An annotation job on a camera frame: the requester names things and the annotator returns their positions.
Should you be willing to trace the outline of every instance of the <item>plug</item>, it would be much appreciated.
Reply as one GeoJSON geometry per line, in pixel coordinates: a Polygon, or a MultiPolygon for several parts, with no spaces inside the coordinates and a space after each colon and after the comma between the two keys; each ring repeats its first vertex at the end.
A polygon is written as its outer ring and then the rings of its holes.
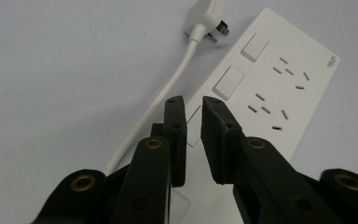
{"type": "Polygon", "coordinates": [[[191,8],[185,20],[184,30],[189,35],[189,40],[200,43],[207,35],[213,42],[217,42],[217,38],[211,34],[214,29],[227,36],[228,26],[222,21],[225,5],[226,0],[199,0],[191,8]]]}

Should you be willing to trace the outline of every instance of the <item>white background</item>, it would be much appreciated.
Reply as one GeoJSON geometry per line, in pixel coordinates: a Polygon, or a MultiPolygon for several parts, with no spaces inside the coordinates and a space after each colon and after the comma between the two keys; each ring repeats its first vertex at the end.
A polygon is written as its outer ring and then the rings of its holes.
{"type": "MultiPolygon", "coordinates": [[[[0,0],[0,224],[33,221],[67,175],[104,168],[181,61],[194,3],[0,0]]],[[[341,58],[291,163],[358,174],[358,1],[228,0],[229,36],[204,39],[171,96],[188,101],[263,7],[341,58]]]]}

